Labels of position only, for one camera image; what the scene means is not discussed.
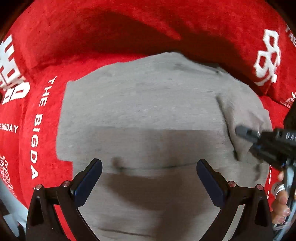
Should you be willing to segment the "right hand with ring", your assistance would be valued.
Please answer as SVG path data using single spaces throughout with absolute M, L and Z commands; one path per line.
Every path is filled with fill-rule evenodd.
M 281 172 L 278 176 L 278 182 L 274 184 L 272 188 L 275 200 L 271 205 L 271 220 L 275 225 L 283 223 L 285 218 L 290 215 L 290 208 L 287 206 L 288 193 L 286 192 L 285 186 L 282 183 L 284 177 L 284 172 Z

